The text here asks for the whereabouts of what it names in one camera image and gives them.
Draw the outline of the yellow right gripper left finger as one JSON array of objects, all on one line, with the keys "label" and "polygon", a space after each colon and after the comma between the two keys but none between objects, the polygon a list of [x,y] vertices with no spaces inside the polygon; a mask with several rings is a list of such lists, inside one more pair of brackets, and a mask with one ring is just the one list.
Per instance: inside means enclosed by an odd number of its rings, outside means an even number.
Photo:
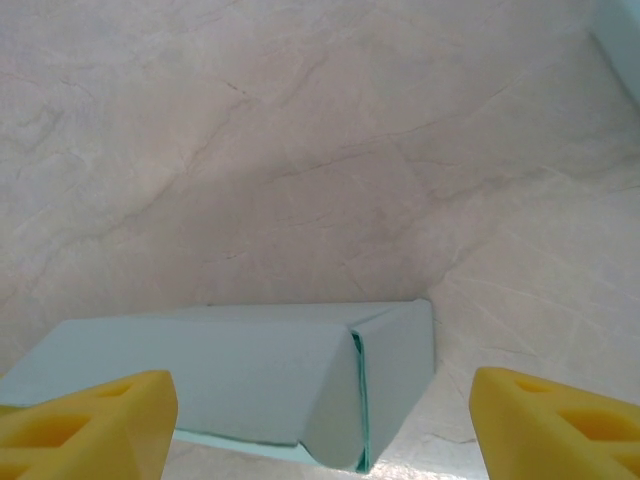
[{"label": "yellow right gripper left finger", "polygon": [[178,416],[152,370],[29,407],[1,407],[3,479],[159,479]]}]

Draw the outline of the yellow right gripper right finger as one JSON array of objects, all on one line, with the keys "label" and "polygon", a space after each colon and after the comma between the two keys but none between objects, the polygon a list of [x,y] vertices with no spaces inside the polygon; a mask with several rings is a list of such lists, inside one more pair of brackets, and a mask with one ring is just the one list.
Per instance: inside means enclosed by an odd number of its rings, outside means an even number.
[{"label": "yellow right gripper right finger", "polygon": [[482,367],[469,411],[491,479],[637,479],[639,407]]}]

